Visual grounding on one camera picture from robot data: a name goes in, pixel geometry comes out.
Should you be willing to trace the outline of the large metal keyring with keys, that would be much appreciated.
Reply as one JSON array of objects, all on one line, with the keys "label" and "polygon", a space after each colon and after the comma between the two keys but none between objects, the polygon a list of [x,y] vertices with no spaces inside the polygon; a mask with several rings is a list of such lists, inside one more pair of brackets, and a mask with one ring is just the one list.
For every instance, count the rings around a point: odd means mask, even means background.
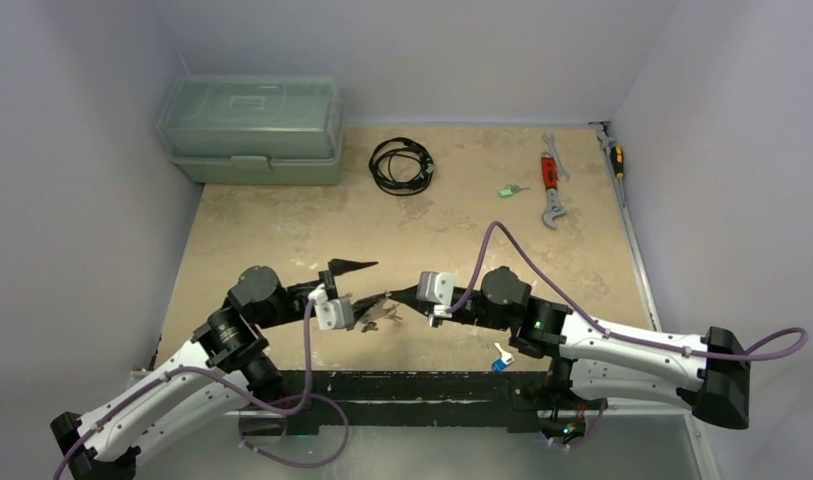
[{"label": "large metal keyring with keys", "polygon": [[399,303],[381,300],[371,306],[359,319],[361,333],[378,331],[382,325],[392,324],[399,327],[403,318],[398,314]]}]

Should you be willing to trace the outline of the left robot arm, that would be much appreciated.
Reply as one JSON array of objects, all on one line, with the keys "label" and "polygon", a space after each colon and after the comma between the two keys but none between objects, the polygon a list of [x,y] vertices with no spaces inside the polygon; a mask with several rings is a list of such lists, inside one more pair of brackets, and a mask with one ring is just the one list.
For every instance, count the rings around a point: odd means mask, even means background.
[{"label": "left robot arm", "polygon": [[[62,452],[53,473],[75,479],[131,479],[138,459],[210,414],[253,406],[283,417],[300,413],[311,399],[310,323],[342,329],[354,309],[335,279],[366,268],[360,261],[332,259],[314,281],[285,287],[267,266],[246,269],[222,306],[168,360],[125,393],[84,414],[64,412],[50,424]],[[282,375],[268,358],[264,328],[303,323],[303,388],[288,396]]]}]

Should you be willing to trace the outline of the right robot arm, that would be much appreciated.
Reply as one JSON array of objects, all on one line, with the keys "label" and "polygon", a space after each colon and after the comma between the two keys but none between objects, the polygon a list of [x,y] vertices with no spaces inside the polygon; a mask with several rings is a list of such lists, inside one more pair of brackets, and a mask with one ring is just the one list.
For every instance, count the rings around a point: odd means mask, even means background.
[{"label": "right robot arm", "polygon": [[510,349],[550,359],[546,378],[532,391],[550,409],[621,398],[684,408],[721,428],[749,425],[751,366],[729,361],[744,349],[727,329],[668,334],[586,319],[533,295],[507,267],[487,273],[473,291],[455,286],[448,273],[424,272],[417,285],[388,297],[426,315],[433,327],[448,320],[504,331]]}]

